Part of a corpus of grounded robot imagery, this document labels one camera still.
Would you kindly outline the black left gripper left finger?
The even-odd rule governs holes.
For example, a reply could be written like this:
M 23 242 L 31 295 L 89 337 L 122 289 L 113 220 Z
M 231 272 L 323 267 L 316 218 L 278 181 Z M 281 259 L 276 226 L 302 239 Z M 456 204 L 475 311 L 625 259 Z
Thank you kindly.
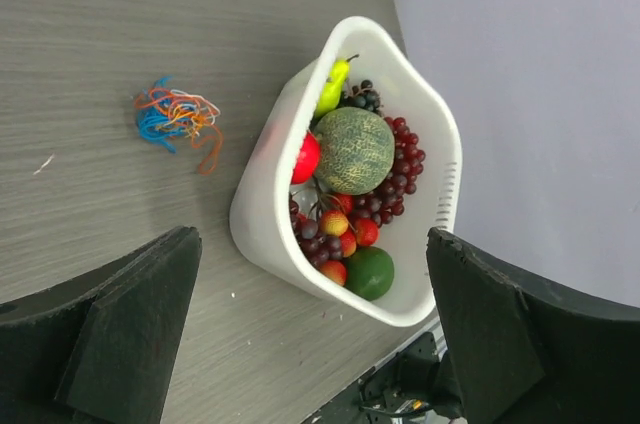
M 4 423 L 158 423 L 199 263 L 194 227 L 1 305 Z

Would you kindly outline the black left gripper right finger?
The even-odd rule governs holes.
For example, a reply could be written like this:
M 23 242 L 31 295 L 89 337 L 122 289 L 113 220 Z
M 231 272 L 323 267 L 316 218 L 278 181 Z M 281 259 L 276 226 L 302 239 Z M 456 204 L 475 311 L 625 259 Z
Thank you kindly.
M 638 308 L 437 228 L 426 259 L 468 422 L 638 422 Z

